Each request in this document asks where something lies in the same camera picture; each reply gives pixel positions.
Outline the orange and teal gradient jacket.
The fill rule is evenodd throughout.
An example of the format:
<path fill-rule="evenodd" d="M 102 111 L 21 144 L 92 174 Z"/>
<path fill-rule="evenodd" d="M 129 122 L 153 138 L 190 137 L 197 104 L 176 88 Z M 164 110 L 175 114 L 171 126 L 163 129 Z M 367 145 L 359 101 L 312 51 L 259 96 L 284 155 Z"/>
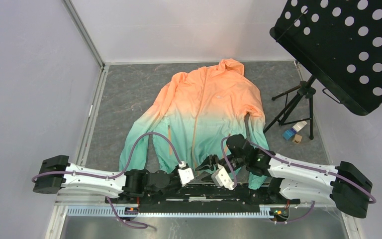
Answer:
<path fill-rule="evenodd" d="M 188 73 L 176 73 L 152 106 L 129 131 L 119 158 L 120 170 L 143 169 L 149 137 L 160 169 L 179 161 L 198 167 L 209 155 L 221 156 L 223 138 L 241 134 L 268 149 L 261 93 L 245 75 L 243 63 L 223 59 Z"/>

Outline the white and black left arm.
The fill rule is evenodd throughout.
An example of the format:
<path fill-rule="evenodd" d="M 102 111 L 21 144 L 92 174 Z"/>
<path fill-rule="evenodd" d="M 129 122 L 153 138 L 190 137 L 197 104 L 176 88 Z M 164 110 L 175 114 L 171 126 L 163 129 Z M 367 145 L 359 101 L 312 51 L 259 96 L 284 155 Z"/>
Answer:
<path fill-rule="evenodd" d="M 57 194 L 61 189 L 69 189 L 119 198 L 125 203 L 135 198 L 178 191 L 192 180 L 193 170 L 185 163 L 171 173 L 162 170 L 151 173 L 146 169 L 121 173 L 81 167 L 70 163 L 66 155 L 43 160 L 39 174 L 32 178 L 35 193 Z"/>

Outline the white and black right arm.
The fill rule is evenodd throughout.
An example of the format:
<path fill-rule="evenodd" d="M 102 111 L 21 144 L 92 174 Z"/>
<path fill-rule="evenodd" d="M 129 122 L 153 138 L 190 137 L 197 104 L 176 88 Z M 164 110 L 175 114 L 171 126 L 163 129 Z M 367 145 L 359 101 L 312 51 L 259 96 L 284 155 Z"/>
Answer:
<path fill-rule="evenodd" d="M 299 161 L 266 150 L 241 134 L 226 137 L 221 149 L 230 154 L 209 155 L 196 171 L 210 170 L 217 187 L 234 190 L 237 186 L 230 174 L 245 167 L 255 176 L 270 179 L 262 195 L 268 203 L 314 201 L 331 204 L 341 212 L 364 219 L 370 204 L 376 203 L 371 194 L 372 182 L 352 163 L 338 166 Z"/>

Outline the blue small box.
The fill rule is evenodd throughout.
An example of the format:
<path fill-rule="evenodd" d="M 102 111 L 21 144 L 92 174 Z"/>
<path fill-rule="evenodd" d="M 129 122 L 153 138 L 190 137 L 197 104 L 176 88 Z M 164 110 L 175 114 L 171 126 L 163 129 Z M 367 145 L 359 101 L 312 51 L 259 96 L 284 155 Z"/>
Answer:
<path fill-rule="evenodd" d="M 295 135 L 297 134 L 297 132 L 291 128 L 291 129 L 288 129 L 286 130 L 284 133 L 283 133 L 283 137 L 285 140 L 290 140 L 292 137 L 294 137 Z"/>

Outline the brown small box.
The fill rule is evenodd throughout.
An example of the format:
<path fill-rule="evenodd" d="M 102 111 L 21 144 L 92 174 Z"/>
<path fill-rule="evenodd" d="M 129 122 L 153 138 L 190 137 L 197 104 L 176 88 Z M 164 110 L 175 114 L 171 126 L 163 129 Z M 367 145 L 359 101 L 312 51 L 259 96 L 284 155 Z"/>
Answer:
<path fill-rule="evenodd" d="M 302 136 L 299 135 L 299 134 L 295 134 L 294 137 L 293 137 L 293 139 L 292 139 L 292 141 L 293 141 L 294 143 L 296 143 L 296 144 L 299 144 L 299 143 L 302 142 Z"/>

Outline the white small box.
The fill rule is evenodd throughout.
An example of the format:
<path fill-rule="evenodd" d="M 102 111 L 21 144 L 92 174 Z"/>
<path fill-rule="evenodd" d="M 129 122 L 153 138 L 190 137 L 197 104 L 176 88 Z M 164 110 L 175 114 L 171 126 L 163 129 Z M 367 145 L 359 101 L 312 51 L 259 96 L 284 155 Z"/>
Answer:
<path fill-rule="evenodd" d="M 292 130 L 295 132 L 301 131 L 305 126 L 307 125 L 307 122 L 305 120 L 297 122 L 293 127 Z"/>

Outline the black perforated music stand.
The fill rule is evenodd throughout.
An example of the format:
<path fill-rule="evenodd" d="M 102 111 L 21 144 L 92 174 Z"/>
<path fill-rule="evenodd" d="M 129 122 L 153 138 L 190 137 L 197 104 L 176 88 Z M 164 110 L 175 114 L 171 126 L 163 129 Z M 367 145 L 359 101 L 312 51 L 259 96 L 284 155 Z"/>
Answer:
<path fill-rule="evenodd" d="M 288 0 L 270 36 L 310 73 L 274 123 L 312 99 L 315 80 L 355 115 L 382 104 L 382 0 Z"/>

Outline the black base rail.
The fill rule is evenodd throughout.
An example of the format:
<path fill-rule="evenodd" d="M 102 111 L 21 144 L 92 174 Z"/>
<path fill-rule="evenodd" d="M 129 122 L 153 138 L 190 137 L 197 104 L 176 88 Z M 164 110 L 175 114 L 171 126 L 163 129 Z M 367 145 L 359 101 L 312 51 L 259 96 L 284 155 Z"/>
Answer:
<path fill-rule="evenodd" d="M 260 205 L 299 204 L 299 199 L 288 200 L 263 185 L 252 190 L 247 183 L 239 183 L 234 190 L 218 188 L 214 184 L 189 184 L 166 194 L 147 193 L 142 197 L 119 195 L 113 204 L 138 205 L 142 213 L 243 213 L 257 212 Z"/>

